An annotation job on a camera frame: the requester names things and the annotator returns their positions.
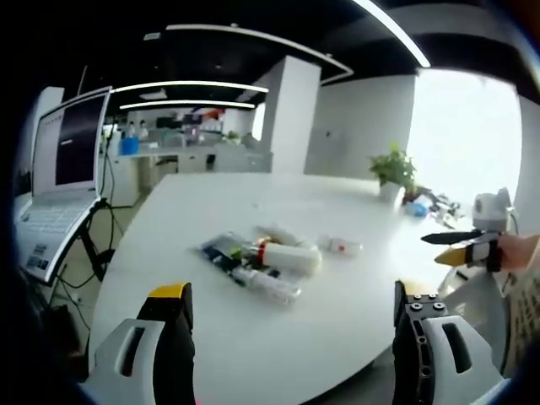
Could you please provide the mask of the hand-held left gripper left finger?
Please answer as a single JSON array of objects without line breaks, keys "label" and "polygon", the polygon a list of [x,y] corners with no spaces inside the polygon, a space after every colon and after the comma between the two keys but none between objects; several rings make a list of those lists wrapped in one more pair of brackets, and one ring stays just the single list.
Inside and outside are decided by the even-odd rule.
[{"label": "hand-held left gripper left finger", "polygon": [[96,404],[193,404],[192,286],[151,291],[94,353],[82,384]]}]

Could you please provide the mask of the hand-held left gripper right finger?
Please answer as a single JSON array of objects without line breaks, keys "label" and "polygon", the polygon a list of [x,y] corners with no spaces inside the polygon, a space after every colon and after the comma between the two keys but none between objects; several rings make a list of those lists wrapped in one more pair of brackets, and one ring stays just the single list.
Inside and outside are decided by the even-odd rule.
[{"label": "hand-held left gripper right finger", "polygon": [[488,404],[507,386],[492,348],[437,294],[395,282],[394,404]]}]

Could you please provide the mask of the person's right hand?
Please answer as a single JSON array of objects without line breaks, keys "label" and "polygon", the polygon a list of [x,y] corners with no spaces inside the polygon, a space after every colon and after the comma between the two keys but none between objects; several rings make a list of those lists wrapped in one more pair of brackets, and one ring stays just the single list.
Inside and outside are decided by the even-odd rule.
[{"label": "person's right hand", "polygon": [[498,239],[502,251],[501,268],[508,272],[539,269],[539,235],[502,235]]}]

